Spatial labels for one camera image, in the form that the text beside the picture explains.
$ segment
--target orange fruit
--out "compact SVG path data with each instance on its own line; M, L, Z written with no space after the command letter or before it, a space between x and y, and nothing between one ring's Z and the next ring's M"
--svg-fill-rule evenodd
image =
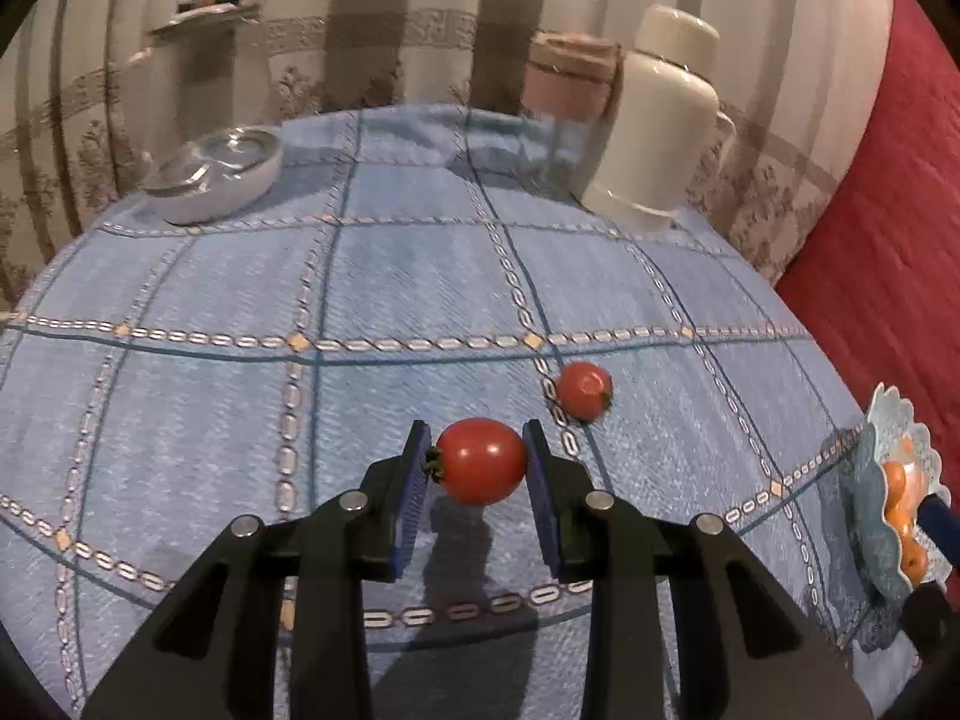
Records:
M895 506L893 509L887 509L883 513L883 518L887 521L898 536L913 536L913 517L906 509Z
M923 581L923 575L925 575L926 567L929 565L926 550L914 541L913 536L901 536L901 546L904 548L901 571L906 574L910 584L916 587Z
M888 460L883 464L883 473L887 477L887 502L885 509L893 509L904 497L906 490L906 471L903 463Z

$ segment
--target red sofa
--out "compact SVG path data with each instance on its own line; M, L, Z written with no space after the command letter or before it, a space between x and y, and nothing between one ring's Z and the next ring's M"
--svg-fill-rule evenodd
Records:
M913 401L960 511L960 71L915 0L894 0L863 141L776 290L861 406L877 382Z

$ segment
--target tablecloth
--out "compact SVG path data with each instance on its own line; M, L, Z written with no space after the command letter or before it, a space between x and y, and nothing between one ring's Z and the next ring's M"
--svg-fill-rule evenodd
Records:
M413 419L469 415L541 420L654 517L721 514L890 702L916 654L848 535L856 402L702 218L642 239L532 193L517 127L449 105L287 122L244 213L173 227L134 193L32 285L0 338L0 618L64 707L238 514L300 517ZM590 426L555 401L571 360L613 377ZM431 485L402 581L364 588L378 716L579 716L589 602L542 564L524 485L486 509Z

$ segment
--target striped curtain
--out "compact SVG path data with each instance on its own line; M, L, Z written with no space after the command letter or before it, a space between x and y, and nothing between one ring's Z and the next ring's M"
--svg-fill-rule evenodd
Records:
M892 0L243 0L268 21L282 112L405 100L515 112L537 29L625 45L662 2L720 32L714 85L739 137L688 188L776 281L853 159L880 83ZM176 0L40 0L0 58L0 307L136 183L117 68Z

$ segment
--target cherry tomato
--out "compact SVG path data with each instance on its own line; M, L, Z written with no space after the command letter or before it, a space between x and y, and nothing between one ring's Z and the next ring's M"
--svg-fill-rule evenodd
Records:
M427 464L435 481L468 506L488 506L517 489L527 471L527 448L495 419L473 416L440 434Z
M606 370L592 362L572 362L560 372L557 395L570 416L592 422L610 408L613 382Z

